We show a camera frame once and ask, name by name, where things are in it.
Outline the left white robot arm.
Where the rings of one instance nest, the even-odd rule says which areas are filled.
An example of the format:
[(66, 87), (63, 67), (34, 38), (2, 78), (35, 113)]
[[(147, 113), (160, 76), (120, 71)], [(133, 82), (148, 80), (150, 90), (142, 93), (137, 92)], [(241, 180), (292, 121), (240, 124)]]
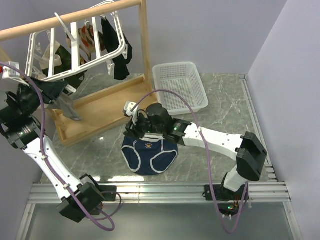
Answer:
[(45, 134), (44, 123), (33, 113), (38, 107), (52, 104), (66, 88), (64, 81), (45, 82), (31, 78), (28, 85), (20, 86), (17, 93), (0, 93), (0, 133), (9, 144), (33, 159), (53, 184), (61, 203), (59, 213), (76, 222), (90, 219), (97, 227), (111, 232), (115, 223), (104, 214), (111, 227), (101, 225), (101, 219), (92, 217), (94, 211), (102, 213), (104, 192), (91, 175), (76, 177), (59, 157), (51, 139)]

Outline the white plastic clip hanger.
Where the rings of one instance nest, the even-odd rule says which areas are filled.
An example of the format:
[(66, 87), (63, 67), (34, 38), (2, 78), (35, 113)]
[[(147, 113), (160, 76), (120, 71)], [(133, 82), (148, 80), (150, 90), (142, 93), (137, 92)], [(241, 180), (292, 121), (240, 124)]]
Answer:
[[(122, 23), (119, 18), (119, 13), (117, 11), (111, 12), (112, 20), (109, 21), (106, 14), (101, 14), (94, 16), (91, 19), (85, 19), (81, 22), (72, 22), (70, 26), (62, 25), (63, 30), (67, 36), (71, 39), (71, 48), (66, 43), (66, 46), (61, 45), (69, 51), (71, 54), (71, 70), (64, 71), (58, 74), (55, 74), (55, 63), (61, 64), (61, 58), (58, 55), (55, 55), (55, 41), (56, 39), (56, 28), (51, 28), (47, 30), (47, 37), (50, 45), (50, 56), (49, 61), (43, 59), (45, 51), (39, 49), (40, 45), (36, 43), (38, 32), (32, 33), (29, 37), (28, 53), (25, 67), (25, 74), (29, 77), (34, 77), (38, 80), (45, 82), (56, 82), (56, 81), (65, 81), (66, 78), (81, 73), (83, 71), (88, 71), (96, 66), (103, 65), (106, 67), (107, 74), (114, 79), (114, 69), (115, 64), (113, 59), (119, 55), (123, 55), (125, 59), (128, 58), (128, 45), (125, 41), (125, 34), (122, 29)], [(111, 26), (117, 33), (119, 47), (117, 50), (108, 53), (105, 45), (103, 43), (103, 30), (101, 25), (101, 19), (108, 20)], [(85, 25), (85, 22), (89, 22), (93, 26), (94, 33), (94, 42), (95, 42), (95, 51), (96, 53), (91, 53), (91, 61), (88, 60), (87, 55), (80, 49), (81, 39), (78, 33), (78, 29), (82, 28)], [(87, 63), (80, 65), (80, 55), (82, 55)], [(48, 62), (48, 76), (46, 76), (41, 68), (39, 63)], [(77, 91), (71, 85), (67, 85), (65, 93), (71, 95)]]

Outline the orange patterned hanging sock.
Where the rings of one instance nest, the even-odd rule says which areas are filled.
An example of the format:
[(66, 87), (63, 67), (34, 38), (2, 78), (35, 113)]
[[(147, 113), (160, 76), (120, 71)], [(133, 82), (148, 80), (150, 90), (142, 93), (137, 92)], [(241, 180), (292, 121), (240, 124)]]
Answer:
[(90, 24), (89, 21), (84, 23), (84, 26), (78, 29), (78, 34), (80, 36), (80, 40), (85, 48), (90, 53), (96, 53), (96, 45), (95, 45), (95, 38), (93, 32), (93, 26)]

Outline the olive green hanging underwear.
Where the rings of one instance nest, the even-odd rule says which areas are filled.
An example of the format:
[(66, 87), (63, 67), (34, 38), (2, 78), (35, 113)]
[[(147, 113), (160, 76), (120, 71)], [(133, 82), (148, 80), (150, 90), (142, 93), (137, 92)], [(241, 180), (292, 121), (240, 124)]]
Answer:
[[(48, 45), (42, 58), (46, 61), (46, 63), (39, 63), (40, 69), (42, 72), (48, 76), (49, 71), (49, 59), (50, 59), (50, 48), (51, 46)], [(55, 63), (54, 64), (54, 74), (60, 74), (62, 72), (66, 72), (71, 70), (72, 68), (72, 56), (68, 50), (66, 50), (59, 42), (55, 41), (54, 49), (56, 50), (55, 55), (60, 56), (61, 64)], [(85, 73), (87, 71), (82, 71), (78, 74), (72, 75), (70, 77), (65, 78), (64, 80), (68, 82), (69, 85), (77, 89), (85, 79)]]

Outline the grey hanging underwear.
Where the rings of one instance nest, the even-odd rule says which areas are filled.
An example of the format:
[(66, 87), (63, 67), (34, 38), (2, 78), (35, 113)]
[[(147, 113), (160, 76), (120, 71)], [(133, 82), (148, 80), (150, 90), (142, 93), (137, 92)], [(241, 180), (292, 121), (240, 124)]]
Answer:
[(66, 94), (61, 94), (60, 97), (50, 106), (52, 109), (61, 110), (63, 116), (73, 121), (80, 121), (81, 117), (74, 109), (74, 101)]

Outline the navy blue white-trimmed underwear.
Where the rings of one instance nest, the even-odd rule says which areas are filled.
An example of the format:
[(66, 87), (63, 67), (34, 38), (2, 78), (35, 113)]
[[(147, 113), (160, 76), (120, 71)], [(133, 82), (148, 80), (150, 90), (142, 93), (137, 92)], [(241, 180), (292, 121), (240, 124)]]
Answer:
[(164, 173), (178, 156), (178, 145), (166, 140), (143, 141), (125, 136), (121, 153), (127, 167), (140, 176)]

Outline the striped hanging sock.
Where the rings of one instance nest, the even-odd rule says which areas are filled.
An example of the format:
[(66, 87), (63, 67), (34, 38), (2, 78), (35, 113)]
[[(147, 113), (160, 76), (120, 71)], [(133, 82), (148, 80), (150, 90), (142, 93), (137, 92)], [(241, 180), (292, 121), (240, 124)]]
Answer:
[[(72, 40), (68, 35), (66, 36), (66, 42), (67, 42), (67, 45), (71, 48)], [(88, 61), (90, 62), (92, 60), (92, 54), (89, 52), (88, 48), (82, 42), (80, 42), (79, 48), (87, 55)], [(80, 59), (79, 59), (80, 65), (86, 64), (87, 63), (86, 59), (81, 54), (79, 56), (80, 56)]]

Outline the wooden clothes rack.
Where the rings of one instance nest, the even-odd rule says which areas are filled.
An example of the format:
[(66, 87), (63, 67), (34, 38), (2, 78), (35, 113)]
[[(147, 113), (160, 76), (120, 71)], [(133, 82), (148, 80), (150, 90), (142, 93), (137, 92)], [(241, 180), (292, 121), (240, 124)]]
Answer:
[(121, 107), (127, 98), (137, 100), (152, 90), (148, 17), (147, 6), (144, 0), (119, 0), (109, 1), (106, 4), (93, 6), (92, 8), (56, 16), (53, 18), (9, 28), (0, 32), (0, 40), (6, 41), (20, 36), (40, 33), (51, 28), (57, 28), (63, 24), (71, 24), (99, 15), (112, 13), (122, 9), (138, 6), (140, 18), (140, 33), (145, 74), (123, 81), (117, 85), (100, 90), (83, 98), (77, 99), (74, 107), (82, 116), (82, 120), (73, 123), (62, 116), (61, 110), (49, 109), (47, 112), (54, 120), (60, 141), (64, 146), (72, 146), (85, 139), (89, 139), (104, 131), (114, 128), (126, 119)]

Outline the white plastic basket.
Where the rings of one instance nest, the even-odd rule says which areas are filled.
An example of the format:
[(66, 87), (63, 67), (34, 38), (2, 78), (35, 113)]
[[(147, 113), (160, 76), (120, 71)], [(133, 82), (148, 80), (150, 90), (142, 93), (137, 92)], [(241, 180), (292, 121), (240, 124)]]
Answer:
[[(196, 65), (192, 62), (174, 62), (155, 65), (152, 68), (157, 90), (168, 90), (181, 96), (196, 113), (208, 106), (208, 97)], [(189, 114), (191, 111), (177, 96), (157, 92), (160, 104), (172, 116)]]

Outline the aluminium mounting rail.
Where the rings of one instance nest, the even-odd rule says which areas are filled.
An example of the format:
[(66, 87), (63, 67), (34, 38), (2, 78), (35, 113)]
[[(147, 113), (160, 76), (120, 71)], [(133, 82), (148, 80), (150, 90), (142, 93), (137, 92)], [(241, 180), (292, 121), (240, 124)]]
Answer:
[[(127, 204), (197, 204), (206, 203), (205, 182), (106, 182), (116, 186)], [(249, 199), (253, 203), (283, 203), (291, 198), (283, 182), (251, 182)], [(34, 184), (28, 204), (59, 204), (60, 199), (51, 184)]]

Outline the right aluminium side rail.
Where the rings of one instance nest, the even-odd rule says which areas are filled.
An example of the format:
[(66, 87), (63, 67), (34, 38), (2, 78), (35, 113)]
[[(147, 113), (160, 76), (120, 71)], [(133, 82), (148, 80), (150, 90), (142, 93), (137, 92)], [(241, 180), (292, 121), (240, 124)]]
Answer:
[[(247, 76), (245, 74), (240, 74), (239, 75), (239, 80), (241, 82), (242, 89), (243, 89), (243, 92), (244, 92), (244, 96), (245, 96), (245, 99), (246, 99), (246, 102), (247, 102), (247, 105), (248, 105), (248, 110), (249, 110), (249, 113), (250, 113), (250, 117), (251, 117), (251, 120), (252, 120), (252, 124), (253, 124), (254, 130), (255, 130), (255, 134), (257, 135), (258, 139), (260, 140), (260, 142), (262, 143), (264, 148), (266, 150), (268, 150), (266, 142), (265, 142), (265, 139), (264, 139), (264, 136), (263, 136), (263, 132), (262, 132), (259, 120), (258, 120), (258, 116), (257, 116), (256, 110), (255, 110), (255, 107), (254, 107), (254, 103), (253, 103), (253, 100), (252, 100), (252, 97), (251, 97), (251, 94), (250, 94), (250, 91), (249, 91), (249, 87), (248, 87), (248, 84), (247, 84), (246, 77)], [(267, 176), (268, 176), (268, 181), (269, 182), (278, 182), (279, 180), (278, 180), (278, 178), (276, 176), (276, 173), (275, 173), (275, 170), (274, 170), (274, 167), (273, 167), (273, 164), (271, 162), (269, 154), (267, 154), (264, 166), (265, 166), (265, 170), (266, 170), (266, 173), (267, 173)]]

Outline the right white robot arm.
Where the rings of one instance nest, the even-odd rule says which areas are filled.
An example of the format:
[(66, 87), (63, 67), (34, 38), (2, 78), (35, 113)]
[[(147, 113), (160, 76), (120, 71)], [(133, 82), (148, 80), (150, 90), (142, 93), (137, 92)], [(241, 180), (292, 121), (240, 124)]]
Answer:
[(203, 148), (235, 161), (235, 167), (214, 189), (218, 201), (236, 200), (244, 193), (246, 182), (257, 182), (261, 178), (268, 153), (252, 132), (229, 134), (200, 127), (195, 122), (173, 118), (160, 103), (142, 110), (135, 102), (127, 101), (123, 112), (130, 118), (124, 134), (136, 141)]

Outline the black hanging underwear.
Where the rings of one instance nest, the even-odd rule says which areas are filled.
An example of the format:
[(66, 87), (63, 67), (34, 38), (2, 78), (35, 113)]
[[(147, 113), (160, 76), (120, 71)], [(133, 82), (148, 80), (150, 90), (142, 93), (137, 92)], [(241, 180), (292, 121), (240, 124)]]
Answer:
[[(103, 34), (102, 39), (107, 52), (111, 53), (117, 50), (119, 47), (119, 39), (115, 29), (112, 27), (109, 21), (104, 18), (101, 19), (101, 26), (102, 26), (102, 34)], [(133, 57), (133, 53), (132, 53), (133, 48), (131, 44), (128, 42), (125, 35), (124, 35), (124, 39), (128, 46), (127, 59), (125, 59), (122, 54), (112, 59), (113, 63), (115, 64), (114, 79), (119, 81), (125, 80), (130, 75), (127, 65), (131, 62)]]

